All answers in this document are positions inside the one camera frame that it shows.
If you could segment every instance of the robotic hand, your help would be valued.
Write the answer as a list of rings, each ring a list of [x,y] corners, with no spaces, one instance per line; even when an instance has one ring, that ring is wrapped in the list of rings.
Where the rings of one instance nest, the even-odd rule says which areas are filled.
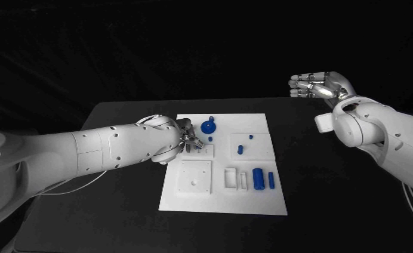
[[[202,149],[189,119],[152,115],[135,124],[18,136],[0,132],[0,221],[24,201],[82,175],[144,162],[165,164]]]
[[[314,117],[320,133],[334,131],[347,147],[356,147],[376,164],[413,187],[413,117],[356,95],[337,72],[290,77],[291,97],[323,98],[332,112]]]

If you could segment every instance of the small blue part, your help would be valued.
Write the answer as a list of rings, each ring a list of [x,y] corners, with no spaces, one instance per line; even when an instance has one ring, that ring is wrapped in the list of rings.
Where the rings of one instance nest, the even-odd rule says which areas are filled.
[[[269,189],[275,188],[275,186],[272,184],[272,173],[271,172],[268,172],[268,187],[269,187]]]
[[[213,117],[209,117],[209,120],[204,121],[200,125],[200,130],[203,134],[210,134],[216,129],[216,125],[213,123]]]
[[[252,180],[254,180],[254,189],[255,190],[265,189],[264,173],[262,173],[262,169],[261,168],[254,168],[252,169]]]

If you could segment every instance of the black table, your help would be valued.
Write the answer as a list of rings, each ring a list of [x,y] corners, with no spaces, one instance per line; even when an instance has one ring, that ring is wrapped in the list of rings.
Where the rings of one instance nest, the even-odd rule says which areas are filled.
[[[82,129],[151,115],[265,113],[288,216],[158,211],[165,166],[108,171],[82,190],[41,196],[15,249],[53,252],[407,252],[413,220],[399,182],[313,117],[320,99],[254,98],[100,103]],[[69,181],[73,189],[96,174]]]

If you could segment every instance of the blue cylinder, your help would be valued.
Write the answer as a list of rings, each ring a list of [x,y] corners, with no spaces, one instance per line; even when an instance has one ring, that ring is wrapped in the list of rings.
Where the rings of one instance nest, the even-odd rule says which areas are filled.
[[[261,168],[254,168],[252,169],[252,180],[254,180],[254,189],[255,190],[265,189],[264,173],[262,173],[262,169]]]
[[[275,188],[275,186],[272,184],[272,173],[271,172],[268,172],[268,187],[269,187],[269,189]]]
[[[209,117],[209,120],[200,124],[200,130],[203,134],[210,134],[216,129],[216,125],[213,123],[213,117]]]

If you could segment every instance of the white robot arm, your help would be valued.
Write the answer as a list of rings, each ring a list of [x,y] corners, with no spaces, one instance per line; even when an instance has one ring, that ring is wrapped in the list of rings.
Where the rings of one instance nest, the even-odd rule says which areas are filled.
[[[190,120],[161,115],[79,132],[0,133],[0,221],[28,198],[66,180],[148,159],[165,164],[184,146],[203,147]]]
[[[413,116],[356,95],[336,72],[290,77],[291,97],[326,99],[330,113],[314,117],[320,133],[334,131],[347,147],[365,151],[376,164],[413,187]]]

